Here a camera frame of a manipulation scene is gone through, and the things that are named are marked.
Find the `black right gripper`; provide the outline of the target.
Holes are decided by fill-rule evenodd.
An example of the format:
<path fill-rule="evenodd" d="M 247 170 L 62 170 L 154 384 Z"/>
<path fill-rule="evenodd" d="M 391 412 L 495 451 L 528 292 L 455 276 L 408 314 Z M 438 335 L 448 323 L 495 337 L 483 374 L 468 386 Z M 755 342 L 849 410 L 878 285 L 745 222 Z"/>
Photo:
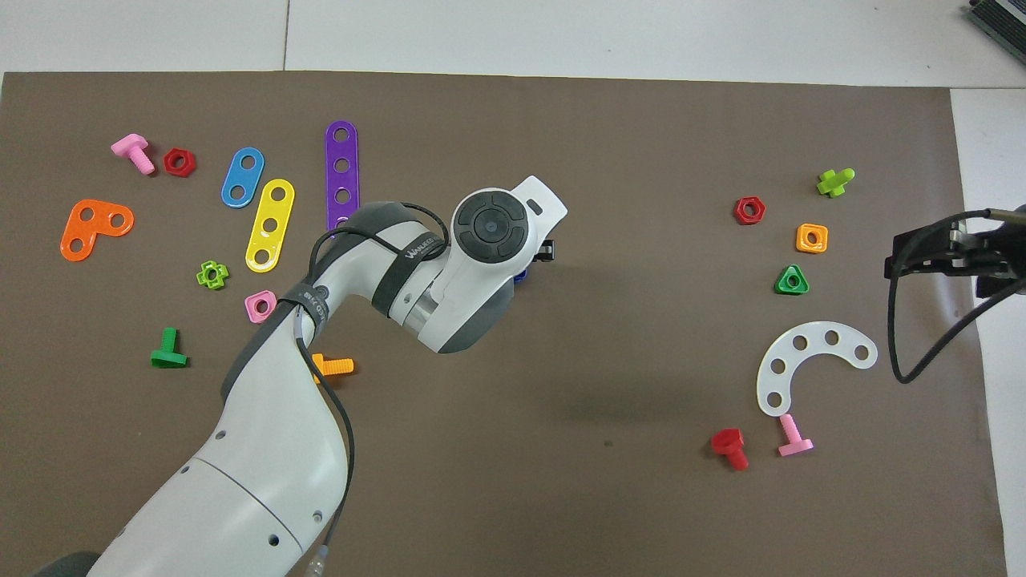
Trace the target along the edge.
<path fill-rule="evenodd" d="M 1025 227 L 999 226 L 970 233 L 964 226 L 930 225 L 893 237 L 884 260 L 884 278 L 893 278 L 895 262 L 903 253 L 898 276 L 939 273 L 946 276 L 978 276 L 975 297 L 989 299 L 1015 286 L 1024 293 Z"/>

